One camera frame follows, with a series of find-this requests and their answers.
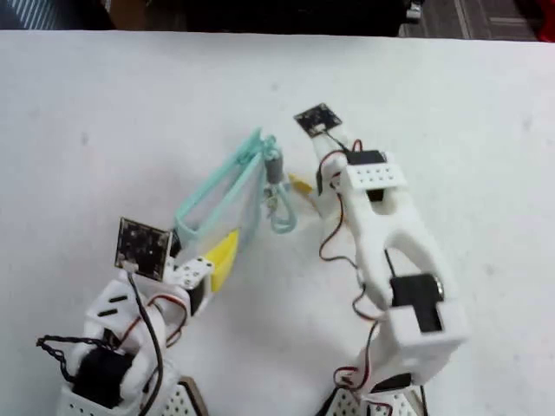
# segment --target mint green object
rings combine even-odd
[[[193,195],[185,200],[175,214],[175,228],[184,248],[196,246],[191,255],[210,250],[229,232],[239,228],[239,247],[244,248],[260,222],[265,181],[264,161],[282,157],[276,139],[263,140],[261,129],[233,154]],[[213,196],[219,188],[221,195]],[[271,214],[271,227],[277,233],[295,228],[297,218],[282,184],[273,185],[281,199],[288,218]],[[194,213],[201,218],[194,218]]]

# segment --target red wire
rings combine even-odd
[[[374,316],[370,316],[370,315],[366,315],[365,313],[361,312],[360,310],[358,310],[358,308],[356,307],[356,304],[359,303],[362,299],[362,297],[364,296],[364,292],[366,291],[366,284],[362,285],[362,292],[359,296],[357,296],[355,299],[353,299],[353,302],[351,303],[351,305],[353,306],[353,310],[355,311],[355,313],[361,317],[364,321],[369,321],[369,322],[373,322],[375,321],[377,318]]]
[[[353,367],[339,367],[334,372],[334,382],[336,383],[337,387],[344,387],[350,390],[351,392],[355,392],[357,390],[360,390],[368,381],[368,378],[370,376],[370,358],[369,358],[370,343],[372,341],[372,335],[374,334],[374,331],[377,328],[377,325],[378,325],[378,321],[375,321],[374,324],[372,325],[372,328],[370,328],[370,332],[368,334],[368,340],[366,341],[366,347],[364,348],[364,375],[362,376],[361,382],[356,387],[352,387],[352,383],[350,382],[350,380],[347,384],[350,384],[351,386],[348,386],[347,384],[346,385],[338,384],[335,380],[335,376],[337,375],[337,373],[339,371],[342,371],[342,369],[348,370],[353,368]],[[353,371],[358,373],[358,368],[355,367],[355,369],[356,370],[353,370]]]
[[[350,258],[348,258],[347,256],[333,256],[333,257],[325,257],[322,253],[323,253],[323,248],[326,246],[327,243],[330,242],[330,240],[336,236],[336,234],[339,232],[339,230],[341,229],[341,226],[343,225],[343,220],[344,220],[344,209],[343,209],[343,199],[341,198],[341,194],[337,194],[337,198],[339,199],[339,206],[341,208],[341,214],[339,215],[339,222],[336,225],[336,228],[322,241],[322,243],[320,244],[320,249],[318,250],[318,255],[320,256],[320,258],[322,260],[324,260],[325,262],[334,262],[336,260],[345,260],[347,262],[350,263],[351,266],[353,266],[355,269],[357,269],[355,262],[353,262]]]
[[[356,150],[356,145],[358,145],[358,152],[362,151],[362,140],[360,139],[356,139],[355,143],[353,143],[353,148],[351,149],[351,152],[354,152]]]
[[[167,300],[171,303],[175,303],[176,305],[183,308],[184,314],[183,314],[183,319],[181,320],[180,325],[175,329],[175,331],[172,332],[172,334],[170,336],[168,336],[166,338],[166,342],[169,342],[172,338],[174,338],[174,336],[176,336],[181,331],[181,328],[183,328],[183,325],[185,325],[185,322],[187,320],[187,315],[188,315],[187,314],[187,308],[186,308],[185,304],[182,301],[180,301],[178,298],[173,297],[173,296],[169,296],[169,295],[164,295],[164,294],[154,296],[150,301],[148,301],[147,306],[151,306],[156,299],[165,299],[165,300]],[[123,336],[121,337],[120,345],[123,344],[123,342],[127,339],[127,337],[129,336],[129,334],[131,333],[133,328],[139,322],[140,322],[140,317],[137,317],[133,322],[131,322],[131,325],[129,325],[129,327],[126,329],[126,331],[123,333]]]

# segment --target black wire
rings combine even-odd
[[[326,136],[328,136],[330,139],[332,139],[333,141],[335,141],[335,142],[337,143],[337,145],[343,149],[343,151],[345,152],[345,154],[350,153],[350,150],[349,150],[347,147],[345,147],[345,145],[344,145],[341,141],[339,141],[338,139],[336,139],[335,137],[333,137],[331,134],[329,134],[327,130],[325,130],[323,133],[324,133]]]
[[[145,307],[142,304],[139,296],[139,290],[137,290],[137,286],[133,280],[133,273],[128,271],[127,272],[127,279],[129,284],[133,288],[133,292],[135,293],[135,301],[137,302],[137,306],[139,307],[139,314],[142,320],[144,321],[145,325],[147,325],[148,333],[152,338],[154,344],[154,352],[156,353],[156,362],[158,367],[158,379],[156,380],[156,385],[154,386],[153,392],[150,394],[150,397],[147,400],[147,403],[141,408],[140,413],[138,416],[145,416],[150,408],[152,407],[154,401],[156,400],[156,396],[158,396],[158,392],[160,391],[160,387],[162,385],[162,378],[164,377],[164,362],[162,361],[162,352],[160,351],[160,344],[158,343],[158,339],[156,338],[156,333],[154,332],[153,324],[150,322],[150,317],[145,310]]]
[[[50,356],[54,357],[57,361],[60,362],[60,371],[62,372],[63,378],[69,382],[75,382],[75,376],[71,375],[68,372],[66,357],[61,351],[61,349],[52,348],[47,342],[70,342],[73,344],[88,344],[88,345],[96,345],[99,348],[106,348],[112,349],[112,346],[104,340],[99,340],[97,338],[85,338],[79,336],[59,336],[59,335],[45,335],[38,340],[36,340],[36,346],[42,348],[46,351]]]
[[[393,268],[393,264],[391,263],[391,258],[389,258],[388,249],[384,249],[383,252],[385,253],[385,258],[388,261],[389,269],[391,270],[391,276],[397,277],[395,274],[395,269]]]
[[[420,396],[422,400],[422,409],[424,410],[424,416],[428,416],[428,403],[426,402],[426,392],[424,392],[424,386],[420,386]]]

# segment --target circuit board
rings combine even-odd
[[[121,218],[115,267],[123,268],[123,261],[127,260],[139,266],[138,275],[161,281],[170,237],[171,231]]]
[[[295,120],[311,138],[340,126],[342,123],[339,117],[324,103],[297,114]]]

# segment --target white surface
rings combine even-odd
[[[428,385],[432,414],[555,407],[553,45],[0,32],[0,56],[1,414],[54,413],[36,337],[81,332],[121,215],[169,226],[255,126],[313,178],[292,116],[322,101],[395,153],[459,280],[473,338]],[[264,224],[173,348],[211,415],[313,414],[366,339],[355,276],[318,260],[323,226],[296,205],[298,229]],[[352,255],[348,234],[330,250]]]

